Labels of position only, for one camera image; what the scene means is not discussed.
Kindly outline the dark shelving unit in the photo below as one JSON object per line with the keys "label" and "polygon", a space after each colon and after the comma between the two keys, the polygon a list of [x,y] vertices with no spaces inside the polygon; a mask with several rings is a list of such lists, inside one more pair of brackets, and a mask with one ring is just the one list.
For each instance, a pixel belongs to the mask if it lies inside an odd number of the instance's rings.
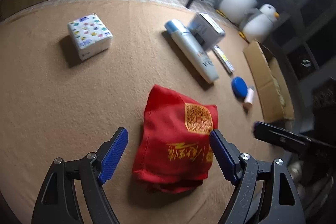
{"label": "dark shelving unit", "polygon": [[293,128],[313,128],[315,88],[335,77],[335,0],[277,0],[281,11],[271,41],[293,97]]}

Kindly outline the brown cardboard box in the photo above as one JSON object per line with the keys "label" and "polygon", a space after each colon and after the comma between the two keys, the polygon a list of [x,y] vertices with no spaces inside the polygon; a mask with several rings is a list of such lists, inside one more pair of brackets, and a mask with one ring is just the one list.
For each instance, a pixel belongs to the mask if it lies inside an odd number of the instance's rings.
{"label": "brown cardboard box", "polygon": [[243,53],[255,82],[264,121],[277,123],[294,120],[288,86],[272,52],[255,40]]}

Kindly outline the patterned white tissue pack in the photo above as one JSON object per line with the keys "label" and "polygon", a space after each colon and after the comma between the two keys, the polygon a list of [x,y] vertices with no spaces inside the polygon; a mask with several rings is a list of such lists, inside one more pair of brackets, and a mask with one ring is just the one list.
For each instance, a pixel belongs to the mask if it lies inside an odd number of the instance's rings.
{"label": "patterned white tissue pack", "polygon": [[94,13],[69,22],[67,28],[81,61],[107,50],[113,40],[112,32]]}

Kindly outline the clear silver rectangular box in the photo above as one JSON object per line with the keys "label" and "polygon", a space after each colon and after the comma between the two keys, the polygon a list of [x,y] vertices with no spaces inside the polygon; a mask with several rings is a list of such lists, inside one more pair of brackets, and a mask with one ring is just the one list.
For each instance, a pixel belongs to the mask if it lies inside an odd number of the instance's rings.
{"label": "clear silver rectangular box", "polygon": [[187,28],[205,51],[212,50],[226,35],[206,13],[196,13]]}

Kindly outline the white Aqua sunscreen tube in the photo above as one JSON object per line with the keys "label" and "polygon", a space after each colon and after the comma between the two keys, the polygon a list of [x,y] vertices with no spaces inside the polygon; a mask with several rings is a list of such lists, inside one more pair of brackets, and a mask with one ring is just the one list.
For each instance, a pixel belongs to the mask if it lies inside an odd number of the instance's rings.
{"label": "white Aqua sunscreen tube", "polygon": [[165,23],[165,29],[189,62],[208,84],[213,83],[219,78],[208,54],[180,20],[169,20]]}

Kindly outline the slim white patterned stick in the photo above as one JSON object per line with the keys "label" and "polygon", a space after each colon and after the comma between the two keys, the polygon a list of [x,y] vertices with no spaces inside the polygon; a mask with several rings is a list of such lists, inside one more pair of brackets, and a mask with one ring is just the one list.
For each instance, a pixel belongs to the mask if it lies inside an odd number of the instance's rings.
{"label": "slim white patterned stick", "polygon": [[234,67],[230,63],[230,61],[227,59],[226,55],[224,52],[221,50],[219,46],[214,46],[213,47],[213,52],[216,55],[216,57],[219,59],[219,61],[222,63],[224,66],[225,70],[229,75],[232,75],[235,71]]}

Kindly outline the blue round lid jar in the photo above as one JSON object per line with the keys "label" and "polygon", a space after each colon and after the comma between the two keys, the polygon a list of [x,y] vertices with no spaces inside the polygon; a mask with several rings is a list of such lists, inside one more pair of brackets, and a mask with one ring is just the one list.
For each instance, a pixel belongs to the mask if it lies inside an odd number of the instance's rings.
{"label": "blue round lid jar", "polygon": [[245,98],[248,93],[246,82],[241,77],[234,77],[231,81],[231,88],[237,98]]}

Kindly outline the red drawstring cloth bag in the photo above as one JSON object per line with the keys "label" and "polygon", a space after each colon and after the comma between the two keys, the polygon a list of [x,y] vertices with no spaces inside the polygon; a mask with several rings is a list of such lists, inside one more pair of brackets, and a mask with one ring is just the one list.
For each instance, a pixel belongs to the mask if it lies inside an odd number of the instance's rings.
{"label": "red drawstring cloth bag", "polygon": [[217,106],[154,85],[143,114],[134,178],[161,192],[194,190],[208,177],[213,163],[210,132],[217,128]]}

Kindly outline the small white pink bottle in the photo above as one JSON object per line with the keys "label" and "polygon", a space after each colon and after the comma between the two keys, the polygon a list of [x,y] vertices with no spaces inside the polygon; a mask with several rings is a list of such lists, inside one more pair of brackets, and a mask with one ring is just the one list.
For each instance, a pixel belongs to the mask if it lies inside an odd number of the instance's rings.
{"label": "small white pink bottle", "polygon": [[247,89],[247,95],[244,98],[244,102],[243,102],[243,107],[246,110],[249,110],[252,107],[254,95],[255,95],[255,88],[253,86],[249,86]]}

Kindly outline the small white penguin plush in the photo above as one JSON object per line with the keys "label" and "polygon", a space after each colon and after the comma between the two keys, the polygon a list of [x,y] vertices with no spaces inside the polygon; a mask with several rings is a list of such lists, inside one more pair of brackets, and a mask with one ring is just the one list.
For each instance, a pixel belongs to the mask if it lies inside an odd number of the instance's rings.
{"label": "small white penguin plush", "polygon": [[264,4],[259,9],[248,9],[239,25],[239,35],[249,43],[255,40],[262,43],[272,32],[279,17],[275,7],[270,4]]}

